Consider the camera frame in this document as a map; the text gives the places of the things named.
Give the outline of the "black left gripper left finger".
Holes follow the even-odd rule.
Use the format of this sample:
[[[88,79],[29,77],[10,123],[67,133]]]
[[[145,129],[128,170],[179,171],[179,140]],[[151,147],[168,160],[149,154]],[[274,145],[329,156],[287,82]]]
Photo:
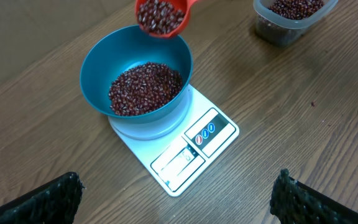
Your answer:
[[[0,224],[72,224],[82,194],[79,175],[67,172],[0,206]]]

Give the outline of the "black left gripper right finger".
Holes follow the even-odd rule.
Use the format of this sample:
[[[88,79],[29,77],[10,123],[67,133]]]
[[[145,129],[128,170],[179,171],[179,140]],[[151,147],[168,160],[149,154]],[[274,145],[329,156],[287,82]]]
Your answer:
[[[283,224],[358,224],[358,213],[290,177],[282,169],[270,199],[270,213]]]

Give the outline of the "red measuring scoop blue handle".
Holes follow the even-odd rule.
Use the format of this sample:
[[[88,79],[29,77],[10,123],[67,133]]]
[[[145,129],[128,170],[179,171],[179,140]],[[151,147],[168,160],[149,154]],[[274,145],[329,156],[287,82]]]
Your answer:
[[[184,31],[196,2],[198,0],[136,0],[135,16],[139,27],[148,35],[168,39]]]

